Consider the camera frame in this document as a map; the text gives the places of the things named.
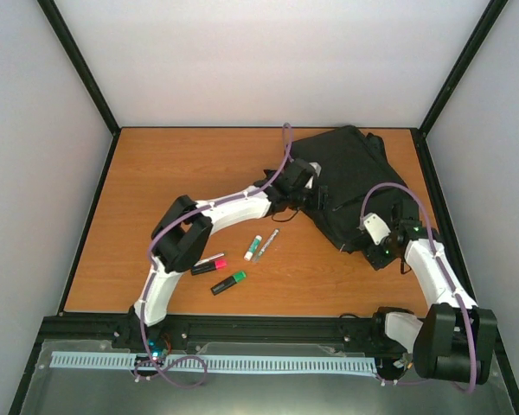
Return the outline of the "black student backpack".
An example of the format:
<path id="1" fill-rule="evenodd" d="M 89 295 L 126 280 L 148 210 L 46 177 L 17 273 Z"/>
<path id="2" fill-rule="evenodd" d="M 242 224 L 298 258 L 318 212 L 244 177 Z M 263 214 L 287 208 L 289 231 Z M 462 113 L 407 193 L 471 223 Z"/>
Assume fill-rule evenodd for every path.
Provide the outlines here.
<path id="1" fill-rule="evenodd" d="M 407 185 L 390 165 L 383 139 L 353 125 L 287 140 L 285 148 L 290 151 L 285 165 L 298 158 L 319 163 L 318 184 L 328 187 L 324 210 L 290 209 L 303 212 L 336 249 L 346 253 L 352 253 L 352 242 L 366 233 L 360 229 L 360 216 L 369 190 L 384 182 Z"/>

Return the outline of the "green white marker pen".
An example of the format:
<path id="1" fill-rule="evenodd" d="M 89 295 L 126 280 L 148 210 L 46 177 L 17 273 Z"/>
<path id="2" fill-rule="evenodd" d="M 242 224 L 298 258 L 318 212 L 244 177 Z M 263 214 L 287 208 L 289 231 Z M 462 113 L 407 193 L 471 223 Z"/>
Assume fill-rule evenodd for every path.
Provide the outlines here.
<path id="1" fill-rule="evenodd" d="M 268 237 L 266 242 L 262 245 L 262 247 L 255 253 L 253 257 L 253 262 L 256 263 L 260 260 L 260 258 L 265 254 L 267 248 L 272 244 L 272 242 L 276 239 L 278 236 L 280 230 L 278 228 L 275 228 L 271 235 Z"/>

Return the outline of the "white green glue stick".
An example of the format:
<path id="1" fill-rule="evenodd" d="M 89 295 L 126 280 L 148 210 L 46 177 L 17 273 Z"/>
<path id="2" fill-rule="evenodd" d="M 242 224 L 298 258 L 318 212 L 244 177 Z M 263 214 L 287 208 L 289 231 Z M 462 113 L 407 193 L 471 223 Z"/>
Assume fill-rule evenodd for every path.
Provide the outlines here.
<path id="1" fill-rule="evenodd" d="M 260 235 L 256 235 L 254 237 L 252 243 L 247 248 L 247 251 L 244 255 L 244 260 L 250 261 L 253 258 L 254 254 L 256 253 L 256 251 L 258 250 L 258 248 L 261 244 L 261 241 L 262 241 L 262 237 Z"/>

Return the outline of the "green black highlighter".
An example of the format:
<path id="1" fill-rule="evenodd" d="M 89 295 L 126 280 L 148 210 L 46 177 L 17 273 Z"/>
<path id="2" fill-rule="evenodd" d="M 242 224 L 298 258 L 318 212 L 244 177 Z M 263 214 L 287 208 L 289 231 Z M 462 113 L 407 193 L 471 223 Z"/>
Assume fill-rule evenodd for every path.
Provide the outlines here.
<path id="1" fill-rule="evenodd" d="M 221 294 L 223 291 L 237 285 L 247 277 L 244 271 L 238 271 L 231 276 L 223 279 L 218 284 L 214 285 L 210 290 L 214 296 Z"/>

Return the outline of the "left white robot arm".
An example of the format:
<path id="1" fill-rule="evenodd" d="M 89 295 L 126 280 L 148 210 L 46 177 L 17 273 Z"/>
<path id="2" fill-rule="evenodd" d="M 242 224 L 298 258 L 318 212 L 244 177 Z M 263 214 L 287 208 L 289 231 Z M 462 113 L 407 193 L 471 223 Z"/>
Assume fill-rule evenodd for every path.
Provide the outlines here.
<path id="1" fill-rule="evenodd" d="M 151 235 L 147 256 L 150 271 L 142 294 L 134 303 L 139 320 L 131 335 L 144 348 L 155 347 L 163 337 L 160 322 L 181 276 L 205 250 L 211 235 L 247 220 L 259 220 L 287 208 L 320 208 L 324 191 L 318 184 L 319 163 L 294 159 L 281 170 L 240 192 L 217 199 L 194 201 L 178 197 Z"/>

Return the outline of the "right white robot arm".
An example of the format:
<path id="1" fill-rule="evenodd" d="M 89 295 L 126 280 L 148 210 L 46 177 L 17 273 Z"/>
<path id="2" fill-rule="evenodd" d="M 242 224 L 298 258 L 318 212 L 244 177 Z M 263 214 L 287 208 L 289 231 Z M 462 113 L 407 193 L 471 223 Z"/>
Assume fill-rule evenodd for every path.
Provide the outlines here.
<path id="1" fill-rule="evenodd" d="M 359 229 L 377 253 L 409 267 L 428 307 L 424 320 L 405 311 L 386 311 L 384 335 L 407 350 L 424 379 L 465 383 L 468 391 L 484 384 L 490 376 L 497 318 L 461 285 L 436 232 L 420 220 L 400 218 L 389 225 L 375 213 L 361 213 Z"/>

